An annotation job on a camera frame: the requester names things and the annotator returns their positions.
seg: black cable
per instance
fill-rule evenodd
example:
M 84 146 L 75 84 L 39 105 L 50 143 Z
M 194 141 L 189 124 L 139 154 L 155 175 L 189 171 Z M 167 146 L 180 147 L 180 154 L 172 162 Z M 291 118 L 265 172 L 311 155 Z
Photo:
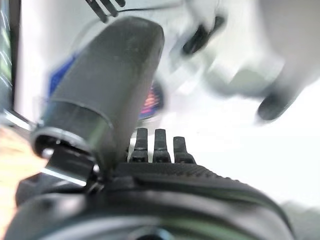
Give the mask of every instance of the black cable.
M 145 7 L 145 8 L 129 8 L 129 9 L 120 10 L 120 11 L 118 11 L 118 13 L 167 10 L 167 9 L 181 7 L 183 4 L 184 4 L 184 1 L 180 1 L 177 3 L 173 3 L 173 4 L 163 4 L 163 5 Z
M 167 10 L 167 9 L 173 9 L 181 7 L 184 4 L 184 0 L 172 3 L 172 4 L 162 4 L 158 6 L 152 6 L 152 7 L 144 7 L 144 8 L 129 8 L 124 10 L 117 11 L 118 13 L 125 13 L 125 12 L 147 12 L 147 11 L 161 11 L 161 10 Z M 76 35 L 72 45 L 71 45 L 71 52 L 74 53 L 76 51 L 76 48 L 80 45 L 82 39 L 86 36 L 88 31 L 91 29 L 92 26 L 99 23 L 101 21 L 100 18 L 94 19 L 90 22 L 88 22 L 85 27 Z

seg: white surface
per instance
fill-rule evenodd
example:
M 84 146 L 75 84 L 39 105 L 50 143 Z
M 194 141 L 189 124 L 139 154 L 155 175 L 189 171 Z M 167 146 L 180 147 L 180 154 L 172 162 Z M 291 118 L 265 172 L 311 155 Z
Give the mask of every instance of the white surface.
M 262 41 L 255 1 L 222 2 L 220 7 L 228 14 L 228 25 L 207 48 L 206 54 L 216 57 L 210 62 L 212 68 L 230 80 L 243 66 L 252 65 L 272 79 L 277 69 L 261 69 L 261 62 L 273 62 L 273 54 L 268 43 Z M 78 3 L 77 11 L 69 11 L 74 3 Z M 184 11 L 178 16 L 172 10 L 166 14 L 134 15 L 162 22 L 165 32 L 172 33 L 167 34 L 170 45 L 175 34 L 180 34 L 179 24 L 187 26 L 182 20 L 188 18 Z M 22 1 L 18 112 L 33 121 L 38 118 L 50 72 L 69 56 L 74 37 L 95 18 L 84 1 Z M 84 43 L 103 27 L 97 24 Z M 172 137 L 184 136 L 197 163 L 218 175 L 252 185 L 281 203 L 294 201 L 306 207 L 320 207 L 320 115 L 316 111 L 320 83 L 307 88 L 283 117 L 261 125 L 255 118 L 261 101 L 215 95 L 199 74 L 191 74 L 198 72 L 200 63 L 191 61 L 170 77 L 164 74 L 166 64 L 160 67 L 159 75 L 166 75 L 164 84 L 171 95 L 158 127 L 167 130 L 169 150 L 172 151 Z M 152 136 L 149 143 L 152 149 Z

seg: textured black surface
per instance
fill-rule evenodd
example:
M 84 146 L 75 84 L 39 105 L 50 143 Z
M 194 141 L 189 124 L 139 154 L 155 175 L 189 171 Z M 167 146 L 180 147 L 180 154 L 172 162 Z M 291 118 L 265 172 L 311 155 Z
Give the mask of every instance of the textured black surface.
M 137 176 L 137 175 L 163 175 L 187 178 L 221 178 L 203 166 L 185 163 L 146 163 L 146 164 L 119 164 L 114 175 Z

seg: black cylindrical component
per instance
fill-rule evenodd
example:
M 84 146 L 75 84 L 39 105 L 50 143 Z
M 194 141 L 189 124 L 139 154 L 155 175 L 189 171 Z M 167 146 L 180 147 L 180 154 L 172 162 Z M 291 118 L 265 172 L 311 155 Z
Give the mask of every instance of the black cylindrical component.
M 163 46 L 162 27 L 142 18 L 103 30 L 52 95 L 31 134 L 36 154 L 63 143 L 93 155 L 102 175 L 124 161 Z

